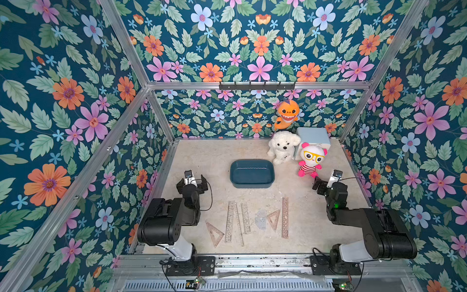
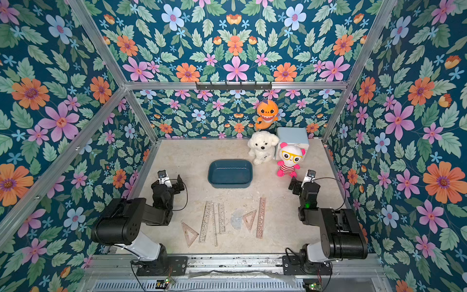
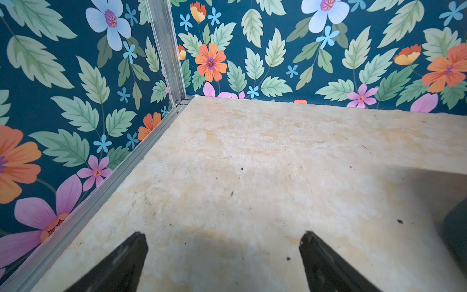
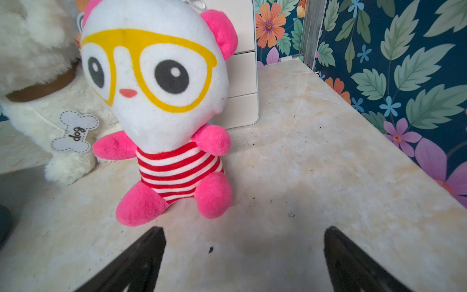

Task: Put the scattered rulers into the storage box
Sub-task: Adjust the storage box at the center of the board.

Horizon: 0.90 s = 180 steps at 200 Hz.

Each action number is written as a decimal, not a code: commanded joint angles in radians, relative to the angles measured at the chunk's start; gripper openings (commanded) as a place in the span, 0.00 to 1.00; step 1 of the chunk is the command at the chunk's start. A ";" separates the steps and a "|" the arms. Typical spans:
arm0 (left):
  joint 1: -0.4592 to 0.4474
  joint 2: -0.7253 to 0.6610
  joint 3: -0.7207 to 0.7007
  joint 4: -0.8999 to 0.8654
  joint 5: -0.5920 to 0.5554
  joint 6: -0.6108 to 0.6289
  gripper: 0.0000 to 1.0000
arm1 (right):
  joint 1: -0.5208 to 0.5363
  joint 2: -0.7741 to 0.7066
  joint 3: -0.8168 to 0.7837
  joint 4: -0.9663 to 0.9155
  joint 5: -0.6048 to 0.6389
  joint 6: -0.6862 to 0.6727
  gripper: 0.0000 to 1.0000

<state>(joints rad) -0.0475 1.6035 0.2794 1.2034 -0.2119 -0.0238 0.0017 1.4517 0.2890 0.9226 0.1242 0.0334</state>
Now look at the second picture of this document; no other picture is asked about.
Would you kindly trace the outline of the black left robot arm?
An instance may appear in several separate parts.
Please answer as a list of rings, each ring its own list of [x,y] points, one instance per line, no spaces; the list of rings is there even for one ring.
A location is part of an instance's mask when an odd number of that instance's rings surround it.
[[[91,240],[106,246],[116,246],[134,254],[141,262],[164,261],[166,248],[141,231],[141,225],[168,226],[174,209],[174,196],[186,189],[182,178],[159,177],[151,185],[153,204],[146,198],[113,199],[104,208],[91,231]]]

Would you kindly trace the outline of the teal plastic storage box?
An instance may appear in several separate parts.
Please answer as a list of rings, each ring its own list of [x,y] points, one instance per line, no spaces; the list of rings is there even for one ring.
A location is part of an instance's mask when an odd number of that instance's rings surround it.
[[[217,189],[245,189],[253,179],[252,163],[245,159],[219,159],[209,166],[207,180]]]

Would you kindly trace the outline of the clear thin straight ruler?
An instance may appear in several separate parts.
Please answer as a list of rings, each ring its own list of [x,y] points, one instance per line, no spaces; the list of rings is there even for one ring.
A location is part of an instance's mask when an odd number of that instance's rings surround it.
[[[215,205],[212,202],[211,203],[211,209],[212,209],[212,218],[213,218],[213,229],[214,229],[214,246],[218,246],[218,237],[217,237],[217,226],[216,226],[216,213],[215,213]]]

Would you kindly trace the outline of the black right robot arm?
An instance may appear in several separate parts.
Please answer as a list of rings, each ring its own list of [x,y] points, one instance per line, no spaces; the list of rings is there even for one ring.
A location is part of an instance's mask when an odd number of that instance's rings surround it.
[[[367,258],[367,241],[354,211],[319,207],[317,196],[321,186],[315,180],[292,178],[288,188],[299,196],[299,220],[304,225],[319,228],[320,241],[305,244],[300,250],[302,264]]]

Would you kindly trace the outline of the clear long stencil ruler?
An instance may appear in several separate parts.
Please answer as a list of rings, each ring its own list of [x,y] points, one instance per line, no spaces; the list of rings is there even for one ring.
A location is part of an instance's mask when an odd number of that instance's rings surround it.
[[[212,202],[206,201],[204,212],[203,212],[203,219],[201,222],[201,230],[199,233],[199,243],[204,243],[206,241],[211,214],[212,214]]]

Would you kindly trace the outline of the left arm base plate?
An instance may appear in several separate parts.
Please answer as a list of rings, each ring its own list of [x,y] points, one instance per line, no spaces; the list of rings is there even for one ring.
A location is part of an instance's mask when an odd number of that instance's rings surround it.
[[[137,276],[183,276],[187,269],[187,256],[165,256],[152,262],[137,261]]]

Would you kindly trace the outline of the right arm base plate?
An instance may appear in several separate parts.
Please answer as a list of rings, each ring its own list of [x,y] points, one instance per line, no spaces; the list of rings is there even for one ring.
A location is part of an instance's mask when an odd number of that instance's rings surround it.
[[[333,269],[328,262],[301,262],[295,255],[282,257],[283,274],[286,276],[331,276]]]

